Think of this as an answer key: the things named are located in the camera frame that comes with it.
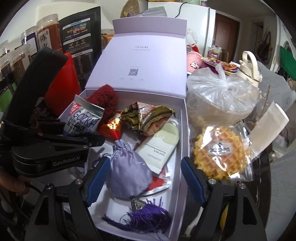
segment box lid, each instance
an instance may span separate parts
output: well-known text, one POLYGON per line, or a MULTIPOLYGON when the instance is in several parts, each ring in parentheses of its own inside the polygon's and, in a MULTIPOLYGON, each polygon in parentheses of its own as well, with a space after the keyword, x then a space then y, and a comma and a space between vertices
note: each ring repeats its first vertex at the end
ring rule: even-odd
POLYGON ((103 51, 86 89, 186 96, 187 21, 168 17, 113 20, 115 36, 103 51))

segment dark red yarn item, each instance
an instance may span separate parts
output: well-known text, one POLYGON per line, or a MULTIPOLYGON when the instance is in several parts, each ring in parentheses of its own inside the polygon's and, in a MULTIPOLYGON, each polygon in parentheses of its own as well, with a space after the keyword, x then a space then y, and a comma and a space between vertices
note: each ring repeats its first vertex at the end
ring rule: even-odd
POLYGON ((118 96, 110 85, 102 86, 86 100, 105 109, 99 126, 105 124, 111 117, 113 117, 113 112, 116 111, 118 104, 118 96))

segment green cloth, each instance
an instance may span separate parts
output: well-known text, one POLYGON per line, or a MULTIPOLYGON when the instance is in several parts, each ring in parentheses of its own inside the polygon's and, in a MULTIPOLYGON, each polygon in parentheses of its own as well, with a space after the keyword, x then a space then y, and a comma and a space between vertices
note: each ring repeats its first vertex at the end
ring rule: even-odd
POLYGON ((292 80, 296 80, 296 60, 293 54, 281 46, 281 67, 292 80))
POLYGON ((10 104, 12 99, 12 94, 9 89, 7 89, 1 96, 0 96, 0 111, 5 112, 7 106, 10 104))

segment ceiling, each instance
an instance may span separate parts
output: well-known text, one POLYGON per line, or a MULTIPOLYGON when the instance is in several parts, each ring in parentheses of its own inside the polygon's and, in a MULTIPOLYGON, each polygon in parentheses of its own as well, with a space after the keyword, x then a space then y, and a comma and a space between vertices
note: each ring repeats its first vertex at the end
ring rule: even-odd
POLYGON ((208 0, 207 5, 238 19, 252 19, 274 12, 260 0, 208 0))

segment pink cup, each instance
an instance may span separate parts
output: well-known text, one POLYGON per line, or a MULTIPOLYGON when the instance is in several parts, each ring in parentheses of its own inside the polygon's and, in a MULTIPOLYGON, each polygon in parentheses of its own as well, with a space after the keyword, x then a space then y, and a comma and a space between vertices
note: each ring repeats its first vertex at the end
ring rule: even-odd
POLYGON ((195 70, 201 67, 201 57, 202 55, 197 52, 189 52, 187 54, 187 74, 192 74, 195 70))

